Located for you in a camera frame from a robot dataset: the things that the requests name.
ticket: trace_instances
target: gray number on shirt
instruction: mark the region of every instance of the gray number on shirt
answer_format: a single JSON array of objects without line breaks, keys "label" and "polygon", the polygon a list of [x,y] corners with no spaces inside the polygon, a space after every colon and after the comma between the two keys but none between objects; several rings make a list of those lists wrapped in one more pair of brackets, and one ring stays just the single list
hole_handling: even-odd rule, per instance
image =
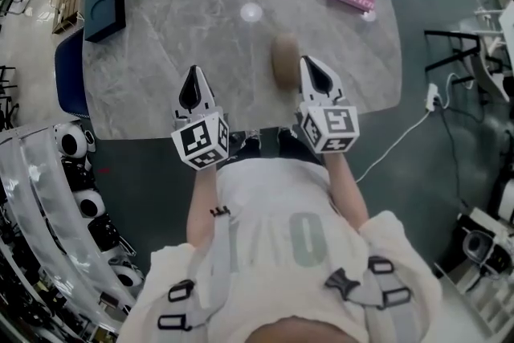
[{"label": "gray number on shirt", "polygon": [[327,255],[327,241],[320,216],[314,213],[294,213],[289,219],[292,251],[302,267],[321,264]]}]

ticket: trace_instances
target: shoe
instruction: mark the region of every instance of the shoe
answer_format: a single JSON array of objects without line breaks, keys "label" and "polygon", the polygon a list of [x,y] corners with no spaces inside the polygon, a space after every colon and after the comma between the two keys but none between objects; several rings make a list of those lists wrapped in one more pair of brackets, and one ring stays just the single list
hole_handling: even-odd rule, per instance
[{"label": "shoe", "polygon": [[295,139],[298,139],[298,135],[297,135],[297,134],[296,134],[296,132],[292,129],[292,127],[290,127],[290,128],[284,128],[284,127],[283,127],[283,128],[279,128],[279,131],[278,131],[278,132],[277,132],[277,134],[276,134],[276,141],[277,141],[278,143],[280,143],[279,136],[280,136],[280,134],[281,134],[281,133],[288,133],[288,134],[289,134],[289,136],[294,137]]},{"label": "shoe", "polygon": [[260,149],[261,143],[260,143],[260,131],[259,130],[250,130],[249,132],[245,132],[245,135],[246,135],[246,137],[244,139],[243,144],[241,145],[241,148],[243,148],[246,145],[248,139],[257,139],[259,141],[259,149]]}]

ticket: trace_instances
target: power plug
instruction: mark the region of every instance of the power plug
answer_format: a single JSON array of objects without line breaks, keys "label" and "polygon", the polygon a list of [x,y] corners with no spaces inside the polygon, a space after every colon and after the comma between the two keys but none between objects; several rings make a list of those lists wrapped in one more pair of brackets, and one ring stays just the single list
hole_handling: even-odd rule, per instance
[{"label": "power plug", "polygon": [[436,84],[429,84],[428,85],[428,93],[426,94],[426,110],[429,112],[433,112],[435,110],[434,102],[435,98],[439,95],[439,91],[437,89]]}]

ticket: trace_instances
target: person's right arm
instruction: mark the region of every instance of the person's right arm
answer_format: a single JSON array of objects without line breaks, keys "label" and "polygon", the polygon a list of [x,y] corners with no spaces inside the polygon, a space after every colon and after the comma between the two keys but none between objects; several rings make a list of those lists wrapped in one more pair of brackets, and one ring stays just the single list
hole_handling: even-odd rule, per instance
[{"label": "person's right arm", "polygon": [[324,161],[330,177],[330,194],[334,206],[350,226],[358,231],[369,220],[368,208],[348,162],[343,153],[325,154]]}]

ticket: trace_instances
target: floor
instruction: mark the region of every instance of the floor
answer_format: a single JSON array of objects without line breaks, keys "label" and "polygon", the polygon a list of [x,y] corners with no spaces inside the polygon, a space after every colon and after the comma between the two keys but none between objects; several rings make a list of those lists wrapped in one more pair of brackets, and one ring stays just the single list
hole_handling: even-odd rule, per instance
[{"label": "floor", "polygon": [[[40,6],[35,0],[31,4],[32,16],[26,18],[26,27],[15,29],[18,24],[7,21],[0,33],[0,58],[19,67],[22,107],[18,121],[22,123],[59,111],[51,63],[58,39],[48,36],[53,11],[41,2]],[[425,75],[425,65],[450,50],[447,43],[437,40],[430,41],[428,47],[423,29],[455,29],[477,7],[498,6],[496,0],[392,2],[402,43],[402,98],[395,108],[360,116],[361,137],[347,155],[356,177],[421,119],[429,82],[435,82],[444,95],[447,75],[451,71],[462,73],[455,65]],[[457,214],[466,209],[464,204],[487,206],[500,167],[503,131],[511,127],[508,107],[489,104],[482,108],[476,87],[469,92],[456,87],[451,107],[465,113],[445,112],[455,141],[458,170],[451,140],[437,111],[360,183],[371,215],[392,210],[428,263],[443,253]],[[268,156],[275,150],[273,132],[264,133]],[[93,165],[100,192],[117,228],[138,251],[137,263],[146,272],[151,251],[185,239],[193,174],[177,159],[170,139],[99,141],[97,148]]]}]

